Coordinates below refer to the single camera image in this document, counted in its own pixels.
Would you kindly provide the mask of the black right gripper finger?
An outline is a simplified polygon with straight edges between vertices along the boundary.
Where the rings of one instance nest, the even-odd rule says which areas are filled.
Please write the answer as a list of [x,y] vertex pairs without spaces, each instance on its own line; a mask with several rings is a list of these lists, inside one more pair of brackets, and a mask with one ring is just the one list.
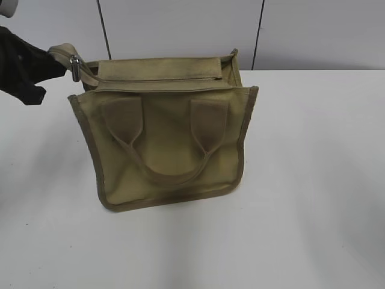
[[46,94],[46,90],[43,87],[24,82],[1,85],[1,91],[17,98],[24,105],[41,105]]

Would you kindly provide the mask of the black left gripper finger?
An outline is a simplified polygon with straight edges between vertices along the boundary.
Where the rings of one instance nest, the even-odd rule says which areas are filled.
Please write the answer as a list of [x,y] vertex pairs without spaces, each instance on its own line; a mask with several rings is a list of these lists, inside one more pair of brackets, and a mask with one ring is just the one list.
[[37,84],[64,76],[66,68],[47,51],[1,27],[1,85]]

